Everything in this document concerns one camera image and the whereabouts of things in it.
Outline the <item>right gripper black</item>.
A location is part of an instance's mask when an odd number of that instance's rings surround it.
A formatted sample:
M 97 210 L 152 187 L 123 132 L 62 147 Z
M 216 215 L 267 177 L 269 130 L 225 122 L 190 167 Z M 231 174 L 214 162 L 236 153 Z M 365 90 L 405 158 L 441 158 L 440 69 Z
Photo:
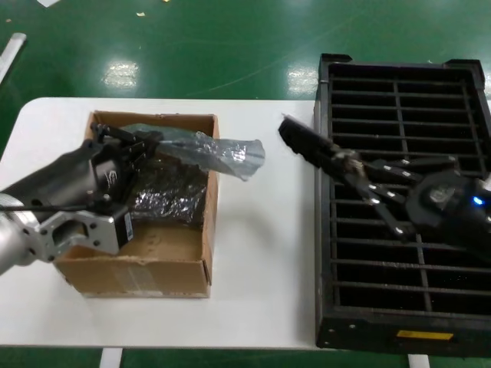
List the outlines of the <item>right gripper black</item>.
M 363 164 L 366 173 L 373 177 L 420 179 L 429 174 L 407 197 L 407 217 L 417 232 L 474 254 L 490 253 L 490 191 L 484 189 L 481 180 L 449 170 L 457 168 L 455 157 L 376 159 L 364 160 Z M 402 195 L 353 173 L 344 175 L 344 184 L 374 209 L 398 240 L 407 241 L 414 233 L 390 211 L 403 207 Z

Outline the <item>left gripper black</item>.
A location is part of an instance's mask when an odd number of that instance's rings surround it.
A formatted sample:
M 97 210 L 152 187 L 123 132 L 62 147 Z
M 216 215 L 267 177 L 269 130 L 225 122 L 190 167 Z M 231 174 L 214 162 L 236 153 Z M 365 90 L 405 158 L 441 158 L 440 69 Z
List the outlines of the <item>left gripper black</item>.
M 2 190 L 36 217 L 67 209 L 109 215 L 124 207 L 124 196 L 140 169 L 154 157 L 164 138 L 155 130 L 135 133 L 91 123 L 92 143 L 65 153 L 51 164 Z

